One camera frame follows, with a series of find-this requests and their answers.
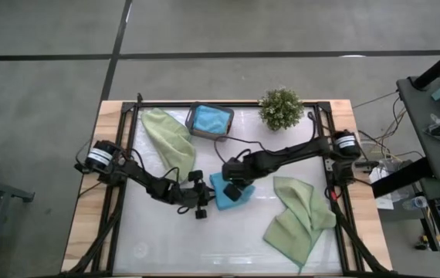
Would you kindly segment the small green potted plant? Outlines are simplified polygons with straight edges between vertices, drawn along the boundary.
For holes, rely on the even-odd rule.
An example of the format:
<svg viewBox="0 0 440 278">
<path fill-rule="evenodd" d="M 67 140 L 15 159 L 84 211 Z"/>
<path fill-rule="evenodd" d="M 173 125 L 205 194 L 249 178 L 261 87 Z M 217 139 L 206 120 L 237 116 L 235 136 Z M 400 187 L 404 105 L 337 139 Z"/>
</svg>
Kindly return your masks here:
<svg viewBox="0 0 440 278">
<path fill-rule="evenodd" d="M 287 130 L 296 126 L 304 117 L 304 106 L 294 90 L 280 87 L 267 90 L 258 100 L 259 117 L 271 130 Z"/>
</svg>

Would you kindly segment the clear plastic bottle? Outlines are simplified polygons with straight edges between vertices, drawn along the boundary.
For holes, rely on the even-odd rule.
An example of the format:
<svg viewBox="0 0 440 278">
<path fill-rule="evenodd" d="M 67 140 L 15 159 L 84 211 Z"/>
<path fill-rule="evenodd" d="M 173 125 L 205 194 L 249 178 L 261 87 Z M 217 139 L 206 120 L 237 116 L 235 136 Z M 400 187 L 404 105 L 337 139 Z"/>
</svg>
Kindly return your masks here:
<svg viewBox="0 0 440 278">
<path fill-rule="evenodd" d="M 425 209 L 428 207 L 428 200 L 425 196 L 416 196 L 410 198 L 402 203 L 405 210 L 412 211 L 416 209 Z"/>
</svg>

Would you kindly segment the green microfiber towel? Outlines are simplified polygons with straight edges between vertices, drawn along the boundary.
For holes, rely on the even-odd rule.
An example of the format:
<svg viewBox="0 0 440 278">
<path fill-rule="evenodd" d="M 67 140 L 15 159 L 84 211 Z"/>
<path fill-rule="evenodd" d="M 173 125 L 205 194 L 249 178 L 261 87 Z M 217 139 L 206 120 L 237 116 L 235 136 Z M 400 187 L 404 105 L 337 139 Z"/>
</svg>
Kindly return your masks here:
<svg viewBox="0 0 440 278">
<path fill-rule="evenodd" d="M 285 210 L 270 222 L 263 240 L 302 269 L 323 231 L 336 226 L 335 213 L 304 181 L 275 176 L 273 187 Z"/>
<path fill-rule="evenodd" d="M 159 158 L 168 171 L 170 179 L 183 183 L 195 164 L 195 147 L 190 142 L 191 135 L 185 125 L 165 111 L 154 108 L 141 116 L 141 122 L 157 151 Z"/>
</svg>

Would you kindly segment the grey side desk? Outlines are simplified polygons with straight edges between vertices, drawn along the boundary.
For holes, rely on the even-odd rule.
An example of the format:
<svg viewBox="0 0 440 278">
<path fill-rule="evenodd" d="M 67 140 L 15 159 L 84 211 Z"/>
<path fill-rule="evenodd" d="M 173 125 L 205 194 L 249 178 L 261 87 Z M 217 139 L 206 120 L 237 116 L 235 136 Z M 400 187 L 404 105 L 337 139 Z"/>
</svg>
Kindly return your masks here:
<svg viewBox="0 0 440 278">
<path fill-rule="evenodd" d="M 372 190 L 378 198 L 418 181 L 428 203 L 433 205 L 440 199 L 440 140 L 426 134 L 425 129 L 432 123 L 432 114 L 440 117 L 440 102 L 431 98 L 432 92 L 440 88 L 440 79 L 430 83 L 425 90 L 416 90 L 414 80 L 413 77 L 402 79 L 396 84 L 425 156 L 374 182 Z"/>
</svg>

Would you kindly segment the white translucent table mat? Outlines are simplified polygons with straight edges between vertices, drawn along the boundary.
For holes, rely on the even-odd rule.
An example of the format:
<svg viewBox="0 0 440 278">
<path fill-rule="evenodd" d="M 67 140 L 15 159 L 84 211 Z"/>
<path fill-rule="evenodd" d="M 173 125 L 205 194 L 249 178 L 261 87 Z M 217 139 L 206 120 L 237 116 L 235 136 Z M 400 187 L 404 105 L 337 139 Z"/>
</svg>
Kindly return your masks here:
<svg viewBox="0 0 440 278">
<path fill-rule="evenodd" d="M 287 130 L 271 131 L 255 107 L 235 109 L 227 141 L 214 143 L 192 137 L 195 167 L 205 176 L 221 170 L 223 161 L 245 149 L 279 150 L 308 141 L 314 134 L 309 118 Z M 341 271 L 337 240 L 332 229 L 323 231 L 306 265 L 300 269 L 263 240 L 284 204 L 273 189 L 272 177 L 255 182 L 244 205 L 219 211 L 214 202 L 208 217 L 183 215 L 177 207 L 152 199 L 134 181 L 127 183 L 113 271 L 117 275 L 151 274 L 309 274 Z"/>
</svg>

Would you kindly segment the blue microfiber towel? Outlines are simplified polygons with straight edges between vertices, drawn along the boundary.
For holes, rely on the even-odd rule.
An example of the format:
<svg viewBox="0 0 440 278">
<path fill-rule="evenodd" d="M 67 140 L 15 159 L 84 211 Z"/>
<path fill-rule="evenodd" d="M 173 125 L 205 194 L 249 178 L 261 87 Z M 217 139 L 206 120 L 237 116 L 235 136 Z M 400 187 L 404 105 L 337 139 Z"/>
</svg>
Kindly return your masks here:
<svg viewBox="0 0 440 278">
<path fill-rule="evenodd" d="M 250 185 L 242 192 L 240 198 L 237 201 L 232 201 L 224 193 L 228 182 L 223 179 L 221 172 L 211 174 L 209 176 L 209 180 L 215 190 L 215 203 L 219 211 L 233 209 L 234 207 L 244 205 L 246 202 L 249 201 L 256 189 L 253 185 Z"/>
</svg>

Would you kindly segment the dark grey plastic bin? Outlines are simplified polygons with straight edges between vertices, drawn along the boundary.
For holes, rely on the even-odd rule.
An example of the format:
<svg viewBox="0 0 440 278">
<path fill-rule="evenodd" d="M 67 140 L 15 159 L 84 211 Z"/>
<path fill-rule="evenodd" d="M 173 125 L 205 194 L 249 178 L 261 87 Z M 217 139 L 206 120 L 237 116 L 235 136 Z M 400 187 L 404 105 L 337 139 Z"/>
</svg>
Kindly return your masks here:
<svg viewBox="0 0 440 278">
<path fill-rule="evenodd" d="M 214 108 L 217 108 L 219 110 L 224 110 L 226 112 L 229 112 L 231 114 L 229 122 L 228 122 L 228 129 L 227 129 L 227 132 L 225 134 L 211 134 L 211 133 L 204 132 L 204 131 L 197 131 L 197 130 L 195 130 L 193 128 L 193 120 L 195 118 L 195 111 L 196 111 L 196 108 L 199 107 L 200 105 L 205 105 L 205 106 L 208 106 L 208 107 L 214 107 Z M 188 111 L 188 115 L 186 117 L 184 125 L 186 126 L 186 128 L 188 129 L 188 131 L 189 131 L 189 133 L 191 135 L 194 135 L 196 137 L 202 137 L 204 139 L 209 139 L 209 140 L 212 140 L 212 141 L 214 141 L 215 139 L 221 140 L 221 136 L 226 136 L 230 132 L 234 116 L 235 116 L 235 112 L 231 108 L 222 107 L 222 106 L 219 106 L 219 105 L 215 105 L 215 104 L 211 104 L 211 103 L 205 103 L 205 102 L 194 102 L 190 106 L 190 109 Z"/>
</svg>

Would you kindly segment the black aluminium table frame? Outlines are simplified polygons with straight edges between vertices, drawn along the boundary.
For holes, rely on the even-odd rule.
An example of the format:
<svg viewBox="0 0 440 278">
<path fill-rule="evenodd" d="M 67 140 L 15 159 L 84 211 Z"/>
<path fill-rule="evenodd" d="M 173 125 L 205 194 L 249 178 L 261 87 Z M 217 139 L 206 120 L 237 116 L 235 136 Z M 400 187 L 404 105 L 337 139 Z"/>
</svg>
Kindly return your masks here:
<svg viewBox="0 0 440 278">
<path fill-rule="evenodd" d="M 93 139 L 112 139 L 130 146 L 137 126 L 137 113 L 148 104 L 142 100 L 103 101 Z M 357 180 L 341 191 L 339 206 L 370 253 L 383 267 L 390 269 L 391 257 L 370 180 L 361 168 L 354 175 Z M 97 189 L 96 182 L 95 174 L 86 175 L 81 181 L 81 197 L 76 202 L 60 272 L 34 278 L 106 278 L 113 275 L 127 186 L 120 183 L 116 187 Z"/>
</svg>

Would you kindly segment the white paper sheets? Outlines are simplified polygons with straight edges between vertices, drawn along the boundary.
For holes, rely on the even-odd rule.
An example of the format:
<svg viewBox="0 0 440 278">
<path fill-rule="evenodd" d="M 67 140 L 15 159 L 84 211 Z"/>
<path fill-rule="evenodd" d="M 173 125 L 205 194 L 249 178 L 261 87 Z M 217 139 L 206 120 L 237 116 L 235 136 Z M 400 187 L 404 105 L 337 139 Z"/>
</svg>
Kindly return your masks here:
<svg viewBox="0 0 440 278">
<path fill-rule="evenodd" d="M 402 163 L 396 160 L 381 161 L 377 167 L 371 170 L 368 175 L 371 183 L 376 182 L 382 178 L 386 178 L 388 175 L 393 174 L 401 168 Z M 403 201 L 409 197 L 410 193 L 406 188 L 400 188 L 387 195 L 376 198 L 378 209 L 394 210 L 394 204 L 399 201 Z"/>
</svg>

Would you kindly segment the blue towel with white tag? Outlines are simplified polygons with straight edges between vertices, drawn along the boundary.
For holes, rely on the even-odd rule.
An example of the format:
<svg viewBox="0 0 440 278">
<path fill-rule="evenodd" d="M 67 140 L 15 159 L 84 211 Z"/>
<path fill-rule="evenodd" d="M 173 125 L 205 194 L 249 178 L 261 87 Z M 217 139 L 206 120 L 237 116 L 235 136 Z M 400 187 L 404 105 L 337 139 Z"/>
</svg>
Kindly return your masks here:
<svg viewBox="0 0 440 278">
<path fill-rule="evenodd" d="M 214 107 L 200 105 L 196 108 L 193 128 L 211 134 L 225 134 L 231 114 Z"/>
</svg>

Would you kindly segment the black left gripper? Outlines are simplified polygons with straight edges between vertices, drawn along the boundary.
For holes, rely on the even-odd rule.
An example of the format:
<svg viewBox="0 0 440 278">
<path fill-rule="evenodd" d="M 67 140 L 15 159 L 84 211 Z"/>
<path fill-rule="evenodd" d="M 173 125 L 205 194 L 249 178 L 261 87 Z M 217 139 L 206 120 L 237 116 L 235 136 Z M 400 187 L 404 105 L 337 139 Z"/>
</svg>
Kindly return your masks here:
<svg viewBox="0 0 440 278">
<path fill-rule="evenodd" d="M 205 207 L 215 199 L 215 190 L 206 185 L 203 177 L 202 170 L 190 171 L 188 181 L 193 182 L 192 188 L 180 188 L 179 185 L 174 185 L 171 188 L 171 204 L 179 206 L 177 209 L 179 215 L 183 215 L 193 208 L 196 219 L 208 217 Z"/>
</svg>

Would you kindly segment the yellow and black tool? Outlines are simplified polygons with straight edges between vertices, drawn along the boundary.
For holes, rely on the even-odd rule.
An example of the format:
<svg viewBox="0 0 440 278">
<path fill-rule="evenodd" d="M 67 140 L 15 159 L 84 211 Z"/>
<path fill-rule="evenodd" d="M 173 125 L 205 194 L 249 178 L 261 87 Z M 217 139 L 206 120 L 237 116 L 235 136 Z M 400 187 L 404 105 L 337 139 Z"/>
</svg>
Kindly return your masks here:
<svg viewBox="0 0 440 278">
<path fill-rule="evenodd" d="M 430 249 L 429 239 L 425 234 L 418 237 L 418 241 L 415 243 L 414 248 L 417 250 L 428 250 Z"/>
</svg>

